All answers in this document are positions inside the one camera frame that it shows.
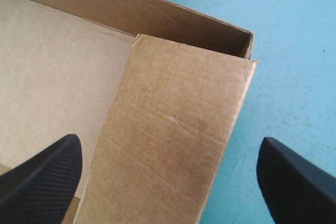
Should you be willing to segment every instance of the textured black plastic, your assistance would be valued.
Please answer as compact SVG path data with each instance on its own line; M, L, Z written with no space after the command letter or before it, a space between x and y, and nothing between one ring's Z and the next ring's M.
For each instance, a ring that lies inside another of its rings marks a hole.
M261 144L257 178L275 223L336 223L336 179L272 137Z
M3 174L0 223L60 224L74 197L81 171L80 141L76 135L66 135Z

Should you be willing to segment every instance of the turquoise floor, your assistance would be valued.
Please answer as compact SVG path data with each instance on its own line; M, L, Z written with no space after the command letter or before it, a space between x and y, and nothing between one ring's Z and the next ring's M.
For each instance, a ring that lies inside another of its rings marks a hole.
M202 224L273 223L259 144L273 136L336 175L336 0L172 0L255 33L255 78Z

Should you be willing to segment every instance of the cardboard box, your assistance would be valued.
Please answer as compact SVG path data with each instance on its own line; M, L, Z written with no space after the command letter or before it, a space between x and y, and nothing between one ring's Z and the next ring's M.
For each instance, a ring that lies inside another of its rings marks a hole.
M252 33L166 0L0 6L1 171L77 133L64 223L79 198L74 223L198 223L257 65Z

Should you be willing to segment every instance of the brown cardboard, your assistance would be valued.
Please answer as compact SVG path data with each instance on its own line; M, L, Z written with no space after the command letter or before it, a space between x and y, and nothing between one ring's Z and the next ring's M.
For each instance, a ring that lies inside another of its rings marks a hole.
M166 0L33 1L0 0L0 163L77 133L76 224L198 223L257 64L253 34Z
M256 64L140 36L75 223L198 223Z
M251 32L166 0L34 0L136 36L250 57Z
M0 6L0 163L76 133L86 178L135 38L29 0Z

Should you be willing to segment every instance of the cardboard flap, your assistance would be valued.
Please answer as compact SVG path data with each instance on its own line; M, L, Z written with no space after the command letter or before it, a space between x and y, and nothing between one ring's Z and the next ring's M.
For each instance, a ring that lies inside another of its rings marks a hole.
M251 32L166 0L34 0L136 36L249 58Z
M140 36L75 223L198 223L256 64Z

